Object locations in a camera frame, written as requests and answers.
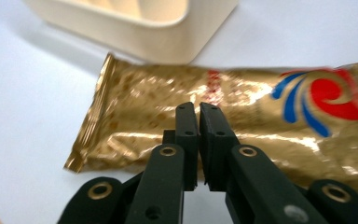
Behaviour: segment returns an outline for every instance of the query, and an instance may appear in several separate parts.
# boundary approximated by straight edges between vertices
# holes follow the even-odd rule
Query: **beige plastic tray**
[[[238,0],[23,0],[43,20],[151,63],[189,63]]]

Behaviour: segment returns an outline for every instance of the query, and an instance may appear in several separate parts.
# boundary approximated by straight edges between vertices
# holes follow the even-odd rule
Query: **shiny foil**
[[[240,141],[263,149],[298,185],[331,178],[358,190],[358,63],[213,70],[108,54],[65,167],[142,167],[185,102],[197,114],[200,102],[218,105]]]

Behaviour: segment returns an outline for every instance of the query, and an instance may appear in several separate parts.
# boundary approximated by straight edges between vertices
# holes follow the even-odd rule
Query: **snack package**
[[[339,68],[213,70],[138,65],[108,54],[65,167],[145,165],[175,108],[218,105],[243,144],[295,183],[331,178],[358,191],[358,63]]]

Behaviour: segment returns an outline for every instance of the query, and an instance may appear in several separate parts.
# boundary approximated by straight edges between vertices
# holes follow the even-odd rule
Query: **red and blue logo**
[[[326,76],[314,78],[312,72],[324,72]],[[358,86],[351,73],[346,69],[317,69],[311,71],[292,71],[281,75],[282,80],[275,86],[271,97],[279,100],[288,91],[284,99],[283,119],[295,123],[301,115],[305,122],[317,134],[328,137],[331,132],[317,116],[312,113],[311,105],[327,115],[339,119],[358,120]],[[342,103],[342,95],[349,92],[350,100]]]

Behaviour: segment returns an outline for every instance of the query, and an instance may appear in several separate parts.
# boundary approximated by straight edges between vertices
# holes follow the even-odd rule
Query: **candy bar wrapper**
[[[331,178],[358,191],[358,63],[339,68],[208,69],[139,65],[108,54],[65,167],[145,165],[175,108],[218,105],[241,143],[296,184]]]

